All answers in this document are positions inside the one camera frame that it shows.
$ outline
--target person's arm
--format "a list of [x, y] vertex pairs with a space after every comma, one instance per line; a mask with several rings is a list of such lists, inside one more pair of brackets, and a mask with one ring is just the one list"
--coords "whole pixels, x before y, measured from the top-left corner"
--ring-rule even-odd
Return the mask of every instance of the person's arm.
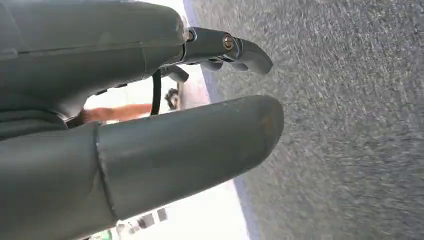
[[150, 113], [152, 104], [129, 104], [120, 107], [98, 107], [85, 109], [81, 113], [84, 115], [85, 123], [91, 121], [128, 121], [138, 118], [140, 115]]

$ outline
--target person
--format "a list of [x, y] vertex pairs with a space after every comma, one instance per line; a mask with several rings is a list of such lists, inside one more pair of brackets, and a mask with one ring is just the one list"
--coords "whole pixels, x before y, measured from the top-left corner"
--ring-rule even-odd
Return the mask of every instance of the person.
[[82, 109], [73, 119], [66, 122], [69, 129], [76, 128], [83, 124], [93, 121], [129, 121], [138, 118], [141, 115], [150, 113], [151, 103], [146, 104], [128, 104], [119, 107], [97, 107], [93, 109]]

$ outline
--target metal screw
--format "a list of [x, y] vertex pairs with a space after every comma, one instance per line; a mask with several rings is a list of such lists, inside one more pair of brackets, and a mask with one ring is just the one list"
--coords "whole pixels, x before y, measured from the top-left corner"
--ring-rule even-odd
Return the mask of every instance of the metal screw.
[[234, 47], [234, 40], [233, 37], [229, 34], [226, 34], [223, 38], [223, 42], [224, 42], [224, 48], [226, 50], [231, 50]]
[[193, 41], [195, 39], [195, 36], [191, 31], [188, 32], [188, 40], [187, 41]]

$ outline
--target brass screw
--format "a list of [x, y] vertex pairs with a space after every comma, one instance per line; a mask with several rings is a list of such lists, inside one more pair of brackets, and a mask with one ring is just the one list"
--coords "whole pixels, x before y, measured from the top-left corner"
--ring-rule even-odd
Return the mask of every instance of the brass screw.
[[224, 48], [226, 50], [231, 50], [234, 47], [234, 40], [233, 37], [229, 34], [226, 34], [223, 38], [223, 42], [224, 42]]
[[195, 39], [195, 36], [191, 31], [188, 32], [188, 41], [193, 41]]

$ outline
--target black cable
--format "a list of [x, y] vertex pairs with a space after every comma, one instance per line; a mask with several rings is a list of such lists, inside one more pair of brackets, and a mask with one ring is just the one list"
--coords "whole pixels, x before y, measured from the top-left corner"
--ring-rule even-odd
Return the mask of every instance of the black cable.
[[159, 109], [161, 108], [161, 70], [156, 70], [151, 77], [153, 78], [153, 101], [151, 102], [150, 115], [158, 115]]

